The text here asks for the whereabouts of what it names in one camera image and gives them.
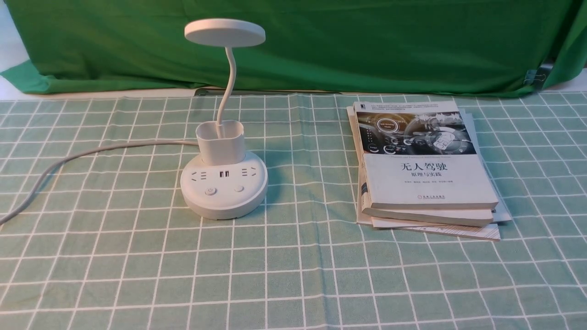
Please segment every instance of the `round power strip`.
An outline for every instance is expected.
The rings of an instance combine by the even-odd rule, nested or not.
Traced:
[[[267,193],[267,166],[250,151],[237,164],[208,166],[198,155],[181,174],[185,203],[209,219],[242,217],[257,208]]]

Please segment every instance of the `white desk lamp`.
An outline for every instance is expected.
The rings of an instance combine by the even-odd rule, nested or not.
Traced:
[[[200,154],[185,166],[181,192],[187,205],[203,217],[242,217],[265,198],[267,167],[257,155],[246,151],[242,124],[222,120],[222,113],[237,77],[232,49],[263,43],[265,30],[235,19],[202,19],[185,26],[185,38],[201,45],[224,47],[230,76],[216,121],[202,123],[195,130]]]

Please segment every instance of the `book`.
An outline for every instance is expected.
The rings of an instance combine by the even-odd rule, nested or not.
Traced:
[[[490,210],[498,198],[452,101],[355,102],[369,200],[388,210]],[[488,214],[479,222],[489,223]]]
[[[358,125],[356,124],[356,116],[353,107],[347,107],[347,114],[351,131],[353,133],[353,141],[355,143],[355,150],[357,157],[361,161],[361,146],[358,138]],[[473,125],[473,118],[470,117],[469,125]],[[439,225],[439,224],[459,224],[459,225],[476,225],[483,226],[494,221],[494,210],[385,210],[379,208],[368,207],[370,204],[370,196],[367,189],[366,180],[364,176],[363,167],[359,166],[359,194],[357,199],[359,201],[358,209],[365,216],[373,216],[379,218],[392,218],[395,227],[415,227],[422,225]]]
[[[469,129],[469,134],[471,137],[471,140],[473,141],[473,146],[475,147],[475,150],[477,151],[477,154],[479,155],[479,159],[481,160],[481,162],[483,163],[483,158],[481,158],[481,154],[479,153],[479,142],[477,140],[477,133],[475,131],[475,123],[473,121],[473,116],[470,113],[461,113],[462,117],[463,117],[463,121],[465,122],[465,124],[467,125],[468,129]],[[510,215],[510,213],[508,212],[508,210],[505,208],[505,204],[504,202],[499,198],[499,195],[497,194],[497,192],[495,191],[496,196],[498,196],[499,199],[499,203],[495,206],[495,208],[493,208],[491,210],[491,216],[492,216],[492,222],[493,224],[496,223],[501,223],[504,221],[511,221],[512,217]],[[427,211],[429,213],[432,213],[431,215],[434,215],[434,211]],[[448,212],[448,216],[450,217],[467,217],[468,213],[470,212],[480,212],[480,210],[469,210],[469,211],[465,211],[465,210],[454,210],[454,211],[443,211],[443,212]],[[377,218],[373,217],[373,226],[375,228],[390,228],[390,226],[393,226],[394,224],[397,224],[397,220],[395,219],[389,219],[389,218],[385,218],[385,216],[383,216],[383,218],[376,220]],[[420,222],[419,223],[422,226],[438,226],[438,223],[423,223]]]
[[[429,223],[429,222],[424,222],[424,221],[416,221],[416,220],[402,220],[402,219],[396,219],[396,218],[390,218],[390,217],[374,217],[374,216],[370,216],[364,212],[362,212],[363,206],[362,206],[362,198],[360,196],[361,194],[361,183],[364,183],[365,181],[365,176],[363,175],[363,173],[359,172],[359,186],[358,186],[358,192],[357,192],[357,222],[361,223],[361,224],[368,224],[368,225],[372,225],[374,228],[407,228],[407,227],[430,227],[430,226],[440,226],[440,225],[446,225],[444,223]],[[462,210],[454,210],[454,211],[448,211],[449,213],[447,213],[447,216],[452,217],[454,219],[453,222],[455,223],[459,223],[459,219],[458,217],[460,215],[466,214],[463,213]],[[510,213],[508,212],[508,210],[505,208],[505,205],[500,202],[497,204],[497,206],[495,207],[495,209],[491,210],[490,213],[492,214],[492,219],[491,219],[491,224],[498,224],[501,222],[505,222],[505,221],[511,221],[512,217],[510,215]]]
[[[404,228],[404,230],[421,231],[424,233],[460,236],[467,238],[477,238],[489,241],[501,240],[500,229],[497,224],[489,224],[485,227],[473,227],[467,225],[445,225],[441,227],[413,227]]]

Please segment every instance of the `white cable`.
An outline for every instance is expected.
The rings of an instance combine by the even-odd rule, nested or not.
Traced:
[[[107,150],[114,150],[114,149],[121,149],[121,148],[134,148],[134,147],[144,147],[144,146],[157,146],[157,145],[161,145],[161,144],[183,144],[186,146],[197,146],[198,143],[197,142],[191,142],[191,141],[180,141],[180,140],[148,140],[148,141],[142,141],[142,142],[131,142],[131,143],[119,143],[119,144],[113,144],[110,146],[103,146],[103,147],[98,147],[98,148],[94,148],[91,150],[87,150],[87,151],[83,151],[71,156],[67,156],[63,159],[60,159],[58,161],[56,161],[55,163],[51,164],[42,174],[41,176],[37,179],[37,181],[35,182],[35,184],[33,185],[31,192],[28,194],[28,196],[26,196],[25,200],[21,203],[21,205],[19,205],[17,208],[15,208],[14,210],[12,210],[11,212],[9,212],[7,215],[3,216],[0,219],[0,225],[3,225],[5,223],[7,223],[10,219],[16,217],[20,212],[23,212],[28,205],[33,202],[33,200],[35,199],[39,188],[41,188],[41,186],[43,185],[45,178],[47,178],[48,175],[51,174],[51,172],[57,170],[58,168],[60,168],[62,165],[64,165],[65,163],[67,163],[70,160],[74,160],[76,158],[80,158],[83,156],[87,156],[89,154],[93,154],[93,153],[98,153],[98,152],[102,152],[102,151],[107,151]]]

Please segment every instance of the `grid pattern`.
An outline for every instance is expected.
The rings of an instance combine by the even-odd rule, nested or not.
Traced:
[[[455,98],[515,217],[491,243],[354,222],[346,106],[444,96],[233,97],[269,171],[253,213],[184,204],[188,146],[68,163],[0,228],[0,324],[37,329],[585,329],[587,97]],[[219,99],[0,102],[0,213],[46,166],[114,142],[194,139]]]

